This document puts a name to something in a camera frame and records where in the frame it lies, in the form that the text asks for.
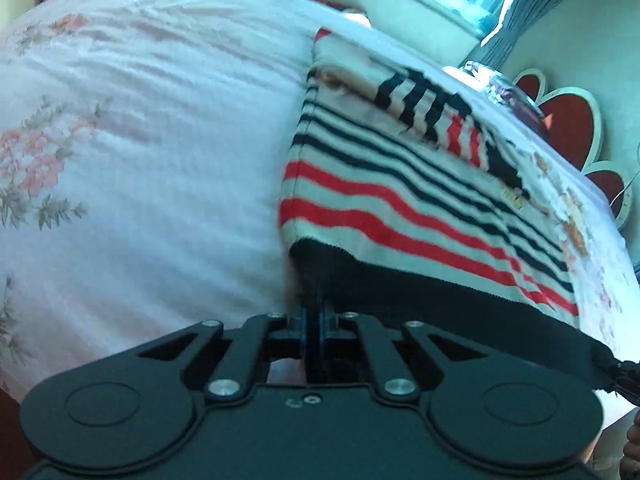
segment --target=striped garment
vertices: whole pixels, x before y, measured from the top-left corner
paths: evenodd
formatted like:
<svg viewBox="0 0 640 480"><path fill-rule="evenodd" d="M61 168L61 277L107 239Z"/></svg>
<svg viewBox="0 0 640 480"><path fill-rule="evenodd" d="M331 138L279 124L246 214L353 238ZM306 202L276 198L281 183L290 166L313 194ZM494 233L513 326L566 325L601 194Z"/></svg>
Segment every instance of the striped garment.
<svg viewBox="0 0 640 480"><path fill-rule="evenodd" d="M387 321L490 301L577 326L552 221L513 199L514 159L470 106L335 34L314 61L280 205L307 290L337 310L384 297Z"/></svg>

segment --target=silver bolt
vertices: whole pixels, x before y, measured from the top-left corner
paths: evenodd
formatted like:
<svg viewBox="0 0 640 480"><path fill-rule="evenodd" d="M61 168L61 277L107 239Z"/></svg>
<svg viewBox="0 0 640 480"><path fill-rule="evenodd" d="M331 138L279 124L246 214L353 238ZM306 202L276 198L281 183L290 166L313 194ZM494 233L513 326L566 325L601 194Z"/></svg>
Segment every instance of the silver bolt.
<svg viewBox="0 0 640 480"><path fill-rule="evenodd" d="M284 404L290 408L302 408L302 401L297 399L287 399Z"/></svg>
<svg viewBox="0 0 640 480"><path fill-rule="evenodd" d="M216 379L209 384L209 392L219 397L231 397L240 391L240 384L232 379Z"/></svg>
<svg viewBox="0 0 640 480"><path fill-rule="evenodd" d="M322 397L316 394L309 394L302 397L307 404L317 404L318 402L322 402Z"/></svg>
<svg viewBox="0 0 640 480"><path fill-rule="evenodd" d="M409 395L415 391L415 384L409 379L391 379L385 383L385 390L391 395Z"/></svg>

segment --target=human hand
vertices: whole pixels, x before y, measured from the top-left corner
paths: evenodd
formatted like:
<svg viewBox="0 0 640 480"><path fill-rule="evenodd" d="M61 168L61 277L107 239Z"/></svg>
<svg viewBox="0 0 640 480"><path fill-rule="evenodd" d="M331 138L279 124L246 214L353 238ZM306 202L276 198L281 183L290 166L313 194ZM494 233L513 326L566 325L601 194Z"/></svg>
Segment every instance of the human hand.
<svg viewBox="0 0 640 480"><path fill-rule="evenodd" d="M628 442L620 460L620 479L634 480L640 478L640 412L636 413L634 424L626 432Z"/></svg>

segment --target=gray curtain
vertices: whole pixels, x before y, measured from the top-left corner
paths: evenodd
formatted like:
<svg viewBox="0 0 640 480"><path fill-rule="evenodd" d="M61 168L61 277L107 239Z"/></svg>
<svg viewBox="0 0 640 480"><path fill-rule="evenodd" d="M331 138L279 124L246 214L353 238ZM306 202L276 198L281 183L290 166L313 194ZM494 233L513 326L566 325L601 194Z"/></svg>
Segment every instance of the gray curtain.
<svg viewBox="0 0 640 480"><path fill-rule="evenodd" d="M485 46L478 45L468 60L477 61L494 70L500 70L513 50L518 38L542 16L562 0L514 0L508 10L502 29Z"/></svg>

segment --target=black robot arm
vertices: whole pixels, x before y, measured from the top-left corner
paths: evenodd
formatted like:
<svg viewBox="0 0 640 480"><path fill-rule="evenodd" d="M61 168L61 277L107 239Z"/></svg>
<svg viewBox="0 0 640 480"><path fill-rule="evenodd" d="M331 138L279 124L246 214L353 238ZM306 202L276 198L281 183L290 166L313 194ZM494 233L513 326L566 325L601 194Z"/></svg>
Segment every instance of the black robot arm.
<svg viewBox="0 0 640 480"><path fill-rule="evenodd" d="M638 365L590 348L589 378L640 404ZM281 358L307 383L267 384ZM417 321L206 321L36 386L20 422L43 460L26 478L594 479L578 458L602 423L592 388Z"/></svg>

